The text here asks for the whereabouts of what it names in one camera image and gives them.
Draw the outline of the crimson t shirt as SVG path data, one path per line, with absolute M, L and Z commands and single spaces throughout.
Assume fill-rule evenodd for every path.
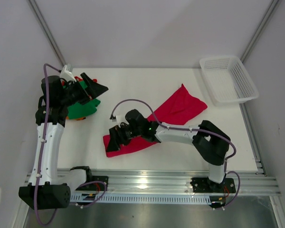
M 168 124 L 184 125 L 189 120 L 205 111 L 207 107 L 206 103 L 190 95 L 187 88 L 184 85 L 181 85 L 178 90 L 155 110 L 155 115 L 159 121 Z M 132 139 L 128 145 L 122 146 L 119 151 L 107 152 L 106 156 L 112 158 L 130 154 L 153 145 L 155 145 L 154 142 L 148 142 L 142 137 L 137 137 Z

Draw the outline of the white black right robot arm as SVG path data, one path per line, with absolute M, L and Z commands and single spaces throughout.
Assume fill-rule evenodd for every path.
M 158 119 L 149 121 L 136 109 L 125 115 L 126 122 L 109 129 L 107 153 L 119 152 L 123 146 L 141 137 L 151 143 L 182 143 L 195 147 L 209 164 L 207 185 L 211 191 L 219 191 L 225 182 L 225 161 L 231 143 L 230 138 L 210 121 L 202 121 L 197 127 L 170 125 Z

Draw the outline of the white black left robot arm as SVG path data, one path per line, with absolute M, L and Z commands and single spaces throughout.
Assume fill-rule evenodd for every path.
M 57 173 L 68 108 L 74 104 L 85 105 L 108 90 L 86 73 L 80 76 L 85 87 L 77 79 L 66 81 L 59 76 L 47 76 L 41 81 L 43 95 L 35 114 L 38 143 L 34 166 L 27 186 L 19 188 L 19 197 L 31 209 L 64 209 L 75 190 L 88 190 L 92 186 L 101 189 L 102 182 L 93 178 L 88 166 L 73 167 L 65 177 L 59 177 Z

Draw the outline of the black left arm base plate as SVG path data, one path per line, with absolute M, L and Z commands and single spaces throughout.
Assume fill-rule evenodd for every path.
M 104 191 L 107 190 L 108 176 L 92 176 L 76 190 L 79 191 Z

